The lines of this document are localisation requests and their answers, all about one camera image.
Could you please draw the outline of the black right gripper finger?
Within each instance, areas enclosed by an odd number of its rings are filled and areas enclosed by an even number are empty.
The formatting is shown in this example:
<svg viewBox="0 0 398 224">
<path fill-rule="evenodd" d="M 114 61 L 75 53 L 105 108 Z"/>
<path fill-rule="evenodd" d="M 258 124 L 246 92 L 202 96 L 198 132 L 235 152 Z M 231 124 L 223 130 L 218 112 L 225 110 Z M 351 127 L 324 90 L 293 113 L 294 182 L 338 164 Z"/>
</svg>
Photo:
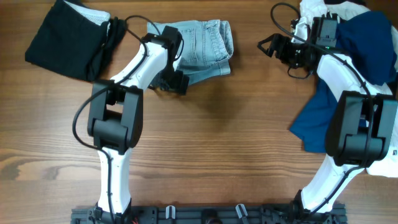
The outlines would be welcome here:
<svg viewBox="0 0 398 224">
<path fill-rule="evenodd" d="M 284 36 L 281 34 L 272 34 L 269 37 L 265 38 L 264 40 L 261 40 L 258 42 L 258 46 L 262 46 L 266 43 L 270 43 L 270 45 L 279 45 L 284 39 Z"/>
<path fill-rule="evenodd" d="M 279 45 L 278 44 L 270 44 L 270 46 L 265 49 L 262 44 L 257 45 L 258 49 L 265 53 L 267 56 L 272 57 L 273 55 L 276 58 L 279 58 Z"/>
</svg>

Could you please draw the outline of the light blue denim shorts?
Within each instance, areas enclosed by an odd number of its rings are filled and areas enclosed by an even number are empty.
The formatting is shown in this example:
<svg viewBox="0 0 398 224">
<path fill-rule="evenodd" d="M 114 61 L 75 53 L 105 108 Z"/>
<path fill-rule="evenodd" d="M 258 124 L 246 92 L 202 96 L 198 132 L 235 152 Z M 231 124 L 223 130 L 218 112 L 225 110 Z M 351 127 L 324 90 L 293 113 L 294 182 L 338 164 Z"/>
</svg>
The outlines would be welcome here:
<svg viewBox="0 0 398 224">
<path fill-rule="evenodd" d="M 178 29 L 182 35 L 184 46 L 178 69 L 189 77 L 190 85 L 231 73 L 229 60 L 234 46 L 228 21 L 147 23 L 147 32 L 158 34 L 166 26 Z"/>
</svg>

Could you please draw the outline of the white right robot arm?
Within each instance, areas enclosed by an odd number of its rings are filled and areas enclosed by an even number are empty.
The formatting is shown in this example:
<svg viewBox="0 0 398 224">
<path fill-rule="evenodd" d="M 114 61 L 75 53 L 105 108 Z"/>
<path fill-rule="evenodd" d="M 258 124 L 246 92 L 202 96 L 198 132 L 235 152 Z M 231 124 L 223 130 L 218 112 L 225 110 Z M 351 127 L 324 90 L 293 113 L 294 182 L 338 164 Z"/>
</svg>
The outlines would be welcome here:
<svg viewBox="0 0 398 224">
<path fill-rule="evenodd" d="M 325 134 L 326 157 L 290 203 L 291 218 L 329 213 L 339 194 L 363 170 L 397 177 L 397 101 L 387 86 L 367 84 L 348 54 L 336 47 L 304 40 L 296 44 L 281 34 L 272 34 L 257 47 L 292 68 L 316 68 L 338 101 Z"/>
</svg>

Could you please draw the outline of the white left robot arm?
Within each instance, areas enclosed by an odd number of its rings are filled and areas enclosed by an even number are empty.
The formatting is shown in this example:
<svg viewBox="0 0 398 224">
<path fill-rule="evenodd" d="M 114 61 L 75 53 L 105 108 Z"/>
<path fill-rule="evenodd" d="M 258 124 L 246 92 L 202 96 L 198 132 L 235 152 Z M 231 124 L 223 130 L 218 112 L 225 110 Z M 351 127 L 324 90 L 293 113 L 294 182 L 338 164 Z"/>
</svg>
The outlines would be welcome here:
<svg viewBox="0 0 398 224">
<path fill-rule="evenodd" d="M 170 91 L 186 93 L 189 78 L 177 70 L 183 45 L 182 34 L 174 28 L 166 27 L 160 35 L 147 34 L 125 69 L 93 85 L 88 134 L 99 148 L 101 195 L 90 220 L 131 221 L 129 159 L 142 133 L 143 94 L 156 76 Z"/>
</svg>

